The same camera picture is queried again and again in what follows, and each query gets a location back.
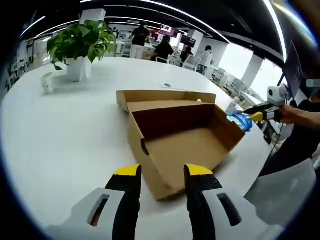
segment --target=potted plant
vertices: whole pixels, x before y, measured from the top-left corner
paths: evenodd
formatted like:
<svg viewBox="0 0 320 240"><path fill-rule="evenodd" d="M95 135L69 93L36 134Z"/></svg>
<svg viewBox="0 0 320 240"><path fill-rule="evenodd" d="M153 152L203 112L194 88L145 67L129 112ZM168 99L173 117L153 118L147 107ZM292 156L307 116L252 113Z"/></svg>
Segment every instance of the potted plant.
<svg viewBox="0 0 320 240"><path fill-rule="evenodd" d="M66 65L67 77L73 82L88 79L96 58L102 60L106 51L115 52L116 37L103 20L86 20L72 24L47 42L47 52L56 70Z"/></svg>

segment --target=plastic bottle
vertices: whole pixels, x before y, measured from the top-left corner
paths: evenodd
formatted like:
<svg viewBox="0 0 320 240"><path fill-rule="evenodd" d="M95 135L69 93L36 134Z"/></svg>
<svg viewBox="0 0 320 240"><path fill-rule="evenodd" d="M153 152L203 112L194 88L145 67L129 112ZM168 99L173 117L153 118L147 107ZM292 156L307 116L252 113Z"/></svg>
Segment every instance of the plastic bottle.
<svg viewBox="0 0 320 240"><path fill-rule="evenodd" d="M235 97L232 102L229 104L228 108L226 109L225 113L227 115L232 115L237 113L237 104L239 102L239 98Z"/></svg>

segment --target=open cardboard box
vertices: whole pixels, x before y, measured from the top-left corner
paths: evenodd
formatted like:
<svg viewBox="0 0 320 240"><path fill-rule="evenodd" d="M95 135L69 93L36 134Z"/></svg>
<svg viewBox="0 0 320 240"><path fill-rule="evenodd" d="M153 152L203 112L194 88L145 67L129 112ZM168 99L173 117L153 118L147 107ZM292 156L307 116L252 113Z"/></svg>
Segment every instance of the open cardboard box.
<svg viewBox="0 0 320 240"><path fill-rule="evenodd" d="M133 90L116 95L129 112L128 141L155 200L184 190L185 164L213 170L245 135L214 104L214 94Z"/></svg>

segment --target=green leaves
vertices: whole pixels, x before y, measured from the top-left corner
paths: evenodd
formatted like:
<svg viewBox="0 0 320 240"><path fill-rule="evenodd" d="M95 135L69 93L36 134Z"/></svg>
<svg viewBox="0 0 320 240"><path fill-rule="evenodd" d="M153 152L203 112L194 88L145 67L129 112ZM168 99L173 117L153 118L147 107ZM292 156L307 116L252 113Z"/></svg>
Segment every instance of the green leaves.
<svg viewBox="0 0 320 240"><path fill-rule="evenodd" d="M62 70L57 62L67 64L67 59L88 57L91 63L100 61L104 54L116 51L116 37L103 20L86 20L84 24L72 24L47 42L47 52L56 70Z"/></svg>

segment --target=person's hand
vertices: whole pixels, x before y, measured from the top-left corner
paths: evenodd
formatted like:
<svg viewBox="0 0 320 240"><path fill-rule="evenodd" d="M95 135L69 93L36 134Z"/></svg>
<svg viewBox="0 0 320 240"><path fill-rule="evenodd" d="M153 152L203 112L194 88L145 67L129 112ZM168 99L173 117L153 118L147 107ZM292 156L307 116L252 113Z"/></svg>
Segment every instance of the person's hand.
<svg viewBox="0 0 320 240"><path fill-rule="evenodd" d="M289 105L284 105L280 108L280 112L282 113L281 123L283 124L295 124L298 117L298 109L293 108Z"/></svg>

